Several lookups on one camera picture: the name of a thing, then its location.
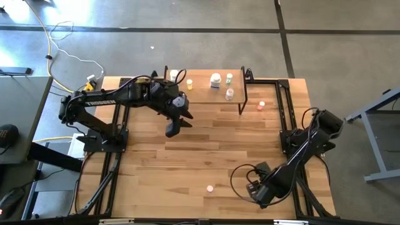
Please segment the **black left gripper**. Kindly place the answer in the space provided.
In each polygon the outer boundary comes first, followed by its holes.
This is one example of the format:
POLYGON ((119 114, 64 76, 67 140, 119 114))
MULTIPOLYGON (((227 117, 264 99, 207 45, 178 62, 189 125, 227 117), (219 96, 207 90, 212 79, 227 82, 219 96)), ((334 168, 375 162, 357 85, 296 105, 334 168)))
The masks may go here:
POLYGON ((169 98, 164 103, 164 108, 161 114, 166 116, 172 121, 166 126, 165 135, 171 138, 179 134, 181 127, 191 128, 193 125, 185 119, 194 119, 193 115, 189 112, 189 100, 187 95, 179 91, 177 96, 169 98))

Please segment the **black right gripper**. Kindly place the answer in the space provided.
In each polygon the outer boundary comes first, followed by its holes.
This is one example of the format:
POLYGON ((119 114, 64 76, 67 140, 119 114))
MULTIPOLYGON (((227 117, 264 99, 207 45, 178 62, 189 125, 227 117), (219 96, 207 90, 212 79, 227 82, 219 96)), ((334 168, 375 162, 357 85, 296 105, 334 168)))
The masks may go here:
POLYGON ((277 189, 268 182, 265 174, 259 175, 259 179, 250 181, 246 185, 246 190, 253 203, 261 209, 280 203, 284 196, 278 197, 277 189))

